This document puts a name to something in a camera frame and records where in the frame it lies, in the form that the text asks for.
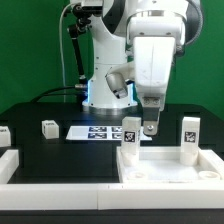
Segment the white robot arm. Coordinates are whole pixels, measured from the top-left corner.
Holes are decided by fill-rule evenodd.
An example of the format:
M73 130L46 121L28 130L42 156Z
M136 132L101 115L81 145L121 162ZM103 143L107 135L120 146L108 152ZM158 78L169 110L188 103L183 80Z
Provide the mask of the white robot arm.
M94 73L83 109L120 114L141 106L143 133L158 132L173 61L199 37L201 0L70 0L75 31L90 31Z

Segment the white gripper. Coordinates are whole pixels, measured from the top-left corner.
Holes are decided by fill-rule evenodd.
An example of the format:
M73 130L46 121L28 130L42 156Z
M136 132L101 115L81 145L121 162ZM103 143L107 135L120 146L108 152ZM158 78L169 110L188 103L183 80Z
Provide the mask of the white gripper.
M176 41L173 37L135 37L133 40L135 88L143 99L143 133L158 132L164 109Z

